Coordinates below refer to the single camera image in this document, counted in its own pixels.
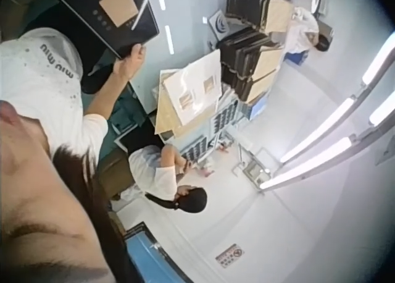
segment ponytail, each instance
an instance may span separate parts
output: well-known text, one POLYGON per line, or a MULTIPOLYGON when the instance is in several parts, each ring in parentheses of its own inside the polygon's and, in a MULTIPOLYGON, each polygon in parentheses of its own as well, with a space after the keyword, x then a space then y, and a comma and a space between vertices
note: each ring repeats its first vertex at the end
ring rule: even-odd
POLYGON ((149 193, 145 194, 146 198, 150 201, 153 201, 155 204, 166 208, 166 209, 173 209, 173 210, 177 210, 178 209, 178 202, 176 201, 165 201, 162 200, 161 198, 157 198, 154 195, 151 195, 149 193))

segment sticker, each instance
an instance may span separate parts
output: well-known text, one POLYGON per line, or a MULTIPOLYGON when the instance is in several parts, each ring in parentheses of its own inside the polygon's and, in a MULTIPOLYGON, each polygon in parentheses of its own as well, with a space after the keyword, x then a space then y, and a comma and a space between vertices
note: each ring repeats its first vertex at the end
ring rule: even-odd
POLYGON ((219 254, 215 260, 223 267, 227 268, 235 261, 239 260, 240 257, 244 254, 243 249, 240 248, 237 244, 233 244, 231 247, 226 249, 224 252, 219 254))
POLYGON ((221 10, 218 10, 210 18, 209 22, 215 33, 215 36, 218 38, 219 41, 229 35, 230 30, 229 30, 228 22, 221 10))

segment warning sign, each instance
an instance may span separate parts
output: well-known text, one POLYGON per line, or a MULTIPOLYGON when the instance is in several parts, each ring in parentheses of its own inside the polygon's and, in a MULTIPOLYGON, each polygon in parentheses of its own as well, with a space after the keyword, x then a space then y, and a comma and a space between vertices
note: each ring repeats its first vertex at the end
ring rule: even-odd
POLYGON ((237 244, 233 244, 231 247, 219 254, 215 260, 217 260, 223 268, 227 268, 229 265, 238 260, 243 254, 243 249, 241 249, 237 244))

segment kneeling woman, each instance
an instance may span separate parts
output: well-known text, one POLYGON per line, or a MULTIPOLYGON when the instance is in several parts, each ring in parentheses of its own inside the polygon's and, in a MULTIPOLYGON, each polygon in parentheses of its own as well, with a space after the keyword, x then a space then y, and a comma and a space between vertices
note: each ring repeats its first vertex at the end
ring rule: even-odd
POLYGON ((159 206, 188 213, 199 213, 206 207, 207 193, 203 188, 178 186, 191 163, 174 146, 165 145, 162 150, 146 146, 129 156, 129 164, 136 185, 159 206))

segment logo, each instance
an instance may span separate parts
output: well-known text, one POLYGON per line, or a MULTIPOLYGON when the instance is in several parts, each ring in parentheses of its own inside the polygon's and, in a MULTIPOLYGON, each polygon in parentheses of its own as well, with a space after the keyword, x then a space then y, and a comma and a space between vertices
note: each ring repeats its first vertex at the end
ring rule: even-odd
POLYGON ((222 14, 218 14, 217 19, 215 20, 215 29, 221 34, 228 31, 226 20, 223 18, 222 14))
POLYGON ((209 22, 218 40, 224 39, 229 34, 228 22, 221 10, 218 10, 209 22))

